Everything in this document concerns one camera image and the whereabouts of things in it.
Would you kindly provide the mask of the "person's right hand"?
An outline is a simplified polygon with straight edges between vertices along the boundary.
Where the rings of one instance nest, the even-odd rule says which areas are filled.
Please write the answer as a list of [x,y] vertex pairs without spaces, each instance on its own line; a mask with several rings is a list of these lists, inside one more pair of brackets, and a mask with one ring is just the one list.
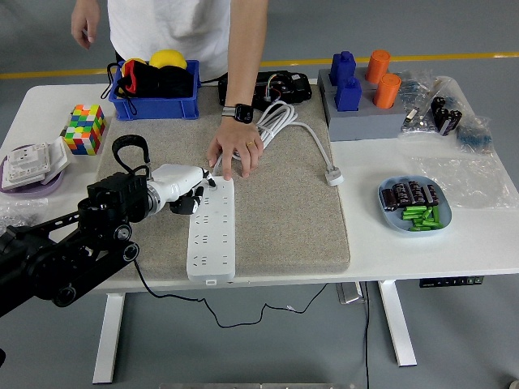
[[71,14],[71,35],[84,49],[90,49],[97,37],[101,9],[97,0],[77,0]]

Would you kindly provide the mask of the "person's left hand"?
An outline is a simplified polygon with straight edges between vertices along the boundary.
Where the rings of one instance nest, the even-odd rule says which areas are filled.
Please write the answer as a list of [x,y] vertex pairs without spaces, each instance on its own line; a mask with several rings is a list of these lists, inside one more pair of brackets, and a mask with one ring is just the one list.
[[264,144],[253,123],[237,122],[231,117],[223,117],[207,150],[207,159],[214,167],[221,157],[222,176],[226,181],[232,178],[233,154],[238,153],[242,163],[242,177],[248,177],[258,166],[263,155]]

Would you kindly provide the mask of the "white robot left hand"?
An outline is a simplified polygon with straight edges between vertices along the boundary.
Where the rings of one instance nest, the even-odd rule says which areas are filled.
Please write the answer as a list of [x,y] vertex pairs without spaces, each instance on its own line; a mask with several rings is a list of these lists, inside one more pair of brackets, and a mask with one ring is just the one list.
[[203,180],[217,188],[210,172],[201,167],[164,164],[154,170],[147,181],[149,214],[157,214],[166,204],[174,214],[195,214],[204,194]]

